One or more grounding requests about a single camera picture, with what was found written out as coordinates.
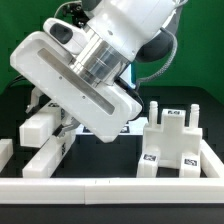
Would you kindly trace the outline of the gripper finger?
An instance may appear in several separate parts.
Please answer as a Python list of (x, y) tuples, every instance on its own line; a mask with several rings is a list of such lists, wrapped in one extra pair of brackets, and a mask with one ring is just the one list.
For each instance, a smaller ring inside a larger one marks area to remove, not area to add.
[(66, 132), (75, 130), (80, 125), (80, 122), (77, 121), (72, 115), (67, 114), (61, 125), (55, 130), (54, 135), (58, 138), (63, 137)]
[(35, 87), (31, 91), (30, 103), (27, 105), (26, 113), (29, 114), (31, 111), (36, 110), (39, 107), (40, 98), (43, 96), (43, 92)]

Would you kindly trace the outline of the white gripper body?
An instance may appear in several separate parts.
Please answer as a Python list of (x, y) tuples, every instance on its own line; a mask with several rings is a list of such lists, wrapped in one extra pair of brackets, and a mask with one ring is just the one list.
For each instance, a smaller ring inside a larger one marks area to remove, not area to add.
[(122, 88), (92, 87), (69, 66), (72, 56), (47, 34), (30, 34), (10, 56), (11, 66), (101, 141), (113, 141), (142, 110)]

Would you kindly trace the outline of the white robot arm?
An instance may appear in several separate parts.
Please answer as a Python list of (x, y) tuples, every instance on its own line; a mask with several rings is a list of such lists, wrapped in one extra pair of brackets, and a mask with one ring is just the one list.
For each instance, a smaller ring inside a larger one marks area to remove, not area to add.
[(82, 28), (56, 18), (30, 34), (11, 66), (101, 141), (113, 141), (142, 106), (118, 78), (168, 27), (180, 0), (101, 0)]

